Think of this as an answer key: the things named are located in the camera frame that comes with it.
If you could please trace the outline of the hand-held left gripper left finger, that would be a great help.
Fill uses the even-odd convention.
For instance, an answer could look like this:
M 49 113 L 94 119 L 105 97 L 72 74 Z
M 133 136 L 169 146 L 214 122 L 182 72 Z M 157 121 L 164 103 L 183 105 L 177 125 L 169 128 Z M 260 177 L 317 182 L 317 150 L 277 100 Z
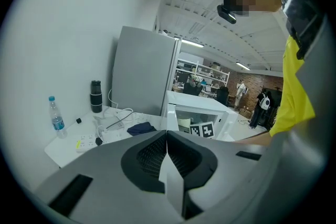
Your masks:
M 159 180 L 166 132 L 97 146 L 49 176 L 36 196 L 77 223 L 180 223 Z

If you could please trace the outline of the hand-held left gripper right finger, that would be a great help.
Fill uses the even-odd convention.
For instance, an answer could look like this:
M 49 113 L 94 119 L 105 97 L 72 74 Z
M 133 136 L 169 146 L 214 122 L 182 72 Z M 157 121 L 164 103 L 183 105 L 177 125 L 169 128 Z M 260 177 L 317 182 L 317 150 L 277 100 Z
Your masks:
M 222 142 L 167 131 L 176 173 L 169 185 L 182 191 L 181 212 L 169 223 L 268 223 L 263 201 L 268 183 L 263 146 Z

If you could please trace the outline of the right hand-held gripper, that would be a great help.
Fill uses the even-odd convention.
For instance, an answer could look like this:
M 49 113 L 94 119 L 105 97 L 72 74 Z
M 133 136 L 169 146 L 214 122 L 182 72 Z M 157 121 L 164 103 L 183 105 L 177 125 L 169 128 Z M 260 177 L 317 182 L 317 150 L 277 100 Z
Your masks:
M 214 127 L 213 122 L 206 122 L 201 124 L 191 124 L 190 127 L 190 134 L 196 135 L 199 137 L 204 138 L 214 138 Z

